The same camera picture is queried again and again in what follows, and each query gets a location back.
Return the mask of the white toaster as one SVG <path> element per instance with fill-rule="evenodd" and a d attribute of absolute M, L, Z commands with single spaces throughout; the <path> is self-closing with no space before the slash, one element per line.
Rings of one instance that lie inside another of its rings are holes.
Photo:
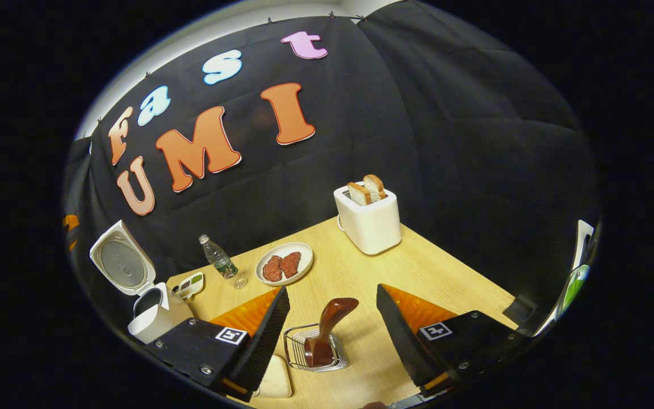
<path fill-rule="evenodd" d="M 365 254 L 386 251 L 402 239 L 397 196 L 388 189 L 385 192 L 386 198 L 360 206 L 350 199 L 347 186 L 334 191 L 338 228 Z"/>

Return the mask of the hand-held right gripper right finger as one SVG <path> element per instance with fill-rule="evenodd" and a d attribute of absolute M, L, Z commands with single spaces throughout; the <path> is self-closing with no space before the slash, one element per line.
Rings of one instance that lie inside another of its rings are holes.
<path fill-rule="evenodd" d="M 390 285 L 377 286 L 376 305 L 403 367 L 427 398 L 493 373 L 530 341 L 483 312 L 456 314 Z"/>

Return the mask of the metal wire chopstick holder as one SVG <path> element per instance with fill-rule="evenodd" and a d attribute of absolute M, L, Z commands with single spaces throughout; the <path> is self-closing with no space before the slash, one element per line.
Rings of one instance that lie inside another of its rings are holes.
<path fill-rule="evenodd" d="M 309 367 L 305 358 L 305 342 L 309 337 L 316 337 L 319 334 L 317 323 L 301 325 L 289 328 L 283 332 L 284 352 L 288 365 L 293 369 L 325 372 L 347 368 L 349 359 L 342 342 L 335 334 L 329 336 L 329 345 L 332 349 L 334 359 L 332 363 L 324 366 Z"/>

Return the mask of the black backdrop cloth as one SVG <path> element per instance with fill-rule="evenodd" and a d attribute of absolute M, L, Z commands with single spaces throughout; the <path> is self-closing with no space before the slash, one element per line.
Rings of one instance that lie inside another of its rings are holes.
<path fill-rule="evenodd" d="M 572 269 L 578 221 L 600 219 L 588 139 L 527 60 L 422 2 L 366 20 L 300 16 L 201 28 L 129 68 L 71 145 L 63 207 L 74 275 L 118 331 L 125 295 L 89 258 L 124 221 L 157 277 L 203 266 L 198 235 L 239 254 L 337 214 L 332 191 L 375 173 L 401 221 L 537 304 Z"/>

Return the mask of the brown wooden spoon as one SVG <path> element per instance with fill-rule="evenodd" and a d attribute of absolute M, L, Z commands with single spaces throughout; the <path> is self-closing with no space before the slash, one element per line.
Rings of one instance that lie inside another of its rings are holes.
<path fill-rule="evenodd" d="M 316 337 L 307 337 L 304 342 L 304 357 L 307 367 L 319 368 L 334 362 L 334 352 L 330 346 L 332 329 L 354 311 L 359 305 L 355 298 L 335 298 L 325 306 L 318 324 L 319 332 Z"/>

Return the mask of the white rice cooker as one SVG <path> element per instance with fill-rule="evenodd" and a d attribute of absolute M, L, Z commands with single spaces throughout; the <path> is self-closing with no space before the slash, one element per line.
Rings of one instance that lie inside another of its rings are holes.
<path fill-rule="evenodd" d="M 129 333 L 152 343 L 183 321 L 193 318 L 189 305 L 165 283 L 156 283 L 156 270 L 124 221 L 114 223 L 91 246 L 89 256 L 120 292 L 136 296 Z"/>

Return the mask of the black table bracket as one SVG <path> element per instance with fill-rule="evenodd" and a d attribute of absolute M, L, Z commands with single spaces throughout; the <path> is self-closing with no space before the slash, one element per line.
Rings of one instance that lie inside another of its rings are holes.
<path fill-rule="evenodd" d="M 520 294 L 514 298 L 511 305 L 503 311 L 503 315 L 511 319 L 513 323 L 523 324 L 527 322 L 536 308 L 537 304 L 534 303 L 534 301 L 527 296 Z"/>

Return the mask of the clear plastic water bottle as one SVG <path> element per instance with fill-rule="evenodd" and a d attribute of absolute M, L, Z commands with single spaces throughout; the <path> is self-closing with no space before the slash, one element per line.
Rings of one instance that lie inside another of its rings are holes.
<path fill-rule="evenodd" d="M 208 262 L 229 284 L 236 289 L 246 287 L 248 279 L 244 273 L 234 264 L 231 258 L 223 249 L 214 243 L 207 235 L 200 235 L 198 241 L 202 245 L 203 253 Z"/>

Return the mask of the small white seasoning dish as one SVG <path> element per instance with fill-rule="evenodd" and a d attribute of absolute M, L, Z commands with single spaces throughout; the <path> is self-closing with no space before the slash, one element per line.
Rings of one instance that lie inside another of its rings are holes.
<path fill-rule="evenodd" d="M 197 272 L 192 276 L 187 277 L 182 280 L 173 291 L 175 295 L 178 295 L 182 300 L 189 300 L 194 297 L 196 294 L 202 292 L 204 287 L 204 278 L 202 272 Z"/>

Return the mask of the white round plate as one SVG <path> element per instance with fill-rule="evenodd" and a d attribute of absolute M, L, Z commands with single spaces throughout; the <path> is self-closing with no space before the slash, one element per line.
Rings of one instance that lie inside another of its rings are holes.
<path fill-rule="evenodd" d="M 293 253 L 293 252 L 301 252 L 301 261 L 299 262 L 298 274 L 294 275 L 291 278 L 285 278 L 282 274 L 282 279 L 279 282 L 267 282 L 262 276 L 262 267 L 264 266 L 264 264 L 269 261 L 269 259 L 273 254 L 277 254 L 277 256 L 284 258 L 289 253 Z M 257 277 L 259 281 L 265 283 L 266 285 L 270 285 L 270 286 L 290 285 L 291 283 L 299 281 L 302 277 L 304 277 L 307 274 L 307 272 L 309 272 L 309 270 L 312 267 L 312 261 L 313 261 L 313 253 L 312 253 L 312 248 L 311 246 L 309 246 L 309 244 L 306 243 L 280 244 L 278 246 L 275 246 L 275 248 L 271 248 L 269 251 L 267 251 L 267 253 L 265 253 L 264 256 L 262 256 L 262 258 L 257 262 L 254 268 L 254 276 Z"/>

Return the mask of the toasted bread slice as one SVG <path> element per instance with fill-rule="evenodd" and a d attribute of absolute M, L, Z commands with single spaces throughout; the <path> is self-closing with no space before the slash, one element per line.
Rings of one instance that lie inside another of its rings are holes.
<path fill-rule="evenodd" d="M 370 193 L 372 203 L 376 203 L 387 197 L 382 180 L 374 174 L 366 174 L 366 176 L 363 177 L 363 183 Z"/>
<path fill-rule="evenodd" d="M 370 191 L 365 186 L 348 183 L 347 188 L 350 199 L 357 205 L 366 206 L 372 203 Z"/>

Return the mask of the clear glass rice container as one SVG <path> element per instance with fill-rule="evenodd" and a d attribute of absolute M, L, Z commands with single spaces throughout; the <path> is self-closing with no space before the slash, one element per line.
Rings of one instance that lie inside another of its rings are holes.
<path fill-rule="evenodd" d="M 254 398 L 290 398 L 292 395 L 286 362 L 283 358 L 272 355 L 262 378 L 260 386 L 254 392 Z"/>

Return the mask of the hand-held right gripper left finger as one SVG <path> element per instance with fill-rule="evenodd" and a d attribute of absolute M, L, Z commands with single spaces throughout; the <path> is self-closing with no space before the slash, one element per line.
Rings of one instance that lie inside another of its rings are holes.
<path fill-rule="evenodd" d="M 264 378 L 289 310 L 286 288 L 275 288 L 220 320 L 189 318 L 145 349 L 201 388 L 249 401 Z"/>

